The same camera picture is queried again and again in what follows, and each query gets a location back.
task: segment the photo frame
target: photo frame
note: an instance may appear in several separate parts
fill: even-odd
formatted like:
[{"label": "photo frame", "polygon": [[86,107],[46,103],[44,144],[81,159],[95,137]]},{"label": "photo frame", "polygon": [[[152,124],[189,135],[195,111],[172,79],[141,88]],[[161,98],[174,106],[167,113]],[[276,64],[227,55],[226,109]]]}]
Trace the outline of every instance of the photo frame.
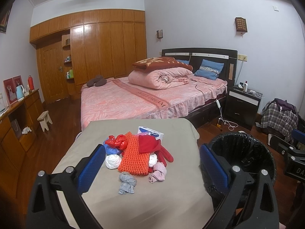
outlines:
[{"label": "photo frame", "polygon": [[4,84],[4,89],[6,91],[7,100],[9,101],[9,103],[12,104],[13,102],[17,101],[16,89],[14,86],[13,79],[10,78],[4,80],[3,84]]},{"label": "photo frame", "polygon": [[17,90],[17,89],[16,89],[17,86],[19,86],[19,85],[22,85],[22,86],[23,86],[21,76],[13,77],[13,83],[14,83],[15,90]]},{"label": "photo frame", "polygon": [[6,28],[7,28],[7,22],[9,21],[9,16],[11,13],[12,8],[10,8],[5,16],[2,18],[2,20],[0,19],[0,32],[2,33],[6,33]]}]

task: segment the orange knitted fabric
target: orange knitted fabric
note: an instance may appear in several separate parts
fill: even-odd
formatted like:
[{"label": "orange knitted fabric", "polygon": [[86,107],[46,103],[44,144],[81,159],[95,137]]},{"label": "orange knitted fabric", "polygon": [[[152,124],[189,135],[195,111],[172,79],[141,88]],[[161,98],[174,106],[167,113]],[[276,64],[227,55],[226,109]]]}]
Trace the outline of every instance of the orange knitted fabric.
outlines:
[{"label": "orange knitted fabric", "polygon": [[120,172],[127,171],[132,175],[148,175],[149,153],[139,153],[139,136],[131,132],[125,134],[128,145],[119,165]]}]

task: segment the gray table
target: gray table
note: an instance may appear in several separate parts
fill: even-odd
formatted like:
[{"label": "gray table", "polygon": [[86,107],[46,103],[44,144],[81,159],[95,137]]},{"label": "gray table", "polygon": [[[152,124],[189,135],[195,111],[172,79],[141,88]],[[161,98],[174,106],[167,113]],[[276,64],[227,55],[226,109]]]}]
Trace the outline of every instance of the gray table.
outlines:
[{"label": "gray table", "polygon": [[[118,170],[103,163],[89,192],[82,195],[92,214],[105,229],[201,229],[213,214],[212,199],[205,191],[199,167],[199,134],[186,119],[93,121],[74,142],[53,173],[76,166],[109,135],[136,134],[139,126],[164,133],[162,145],[174,157],[164,182],[150,183],[136,177],[135,194],[118,194]],[[79,228],[62,192],[59,200],[69,224]]]}]

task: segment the blue kettle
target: blue kettle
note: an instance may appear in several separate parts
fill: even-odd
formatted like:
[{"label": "blue kettle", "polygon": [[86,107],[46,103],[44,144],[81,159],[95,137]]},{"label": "blue kettle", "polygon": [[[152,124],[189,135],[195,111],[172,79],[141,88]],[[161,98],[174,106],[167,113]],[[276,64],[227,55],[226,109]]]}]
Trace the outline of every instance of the blue kettle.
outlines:
[{"label": "blue kettle", "polygon": [[17,99],[21,99],[22,97],[24,97],[24,88],[22,85],[17,86],[16,88],[16,95],[17,95]]}]

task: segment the headboard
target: headboard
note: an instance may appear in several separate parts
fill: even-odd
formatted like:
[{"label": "headboard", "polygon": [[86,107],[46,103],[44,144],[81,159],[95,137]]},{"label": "headboard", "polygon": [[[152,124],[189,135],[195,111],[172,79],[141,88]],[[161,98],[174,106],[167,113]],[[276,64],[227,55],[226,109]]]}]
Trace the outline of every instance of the headboard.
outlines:
[{"label": "headboard", "polygon": [[195,73],[201,66],[202,60],[224,63],[219,78],[228,82],[228,87],[234,86],[237,65],[237,51],[218,48],[174,48],[163,49],[162,56],[173,57],[176,60],[189,60]]}]

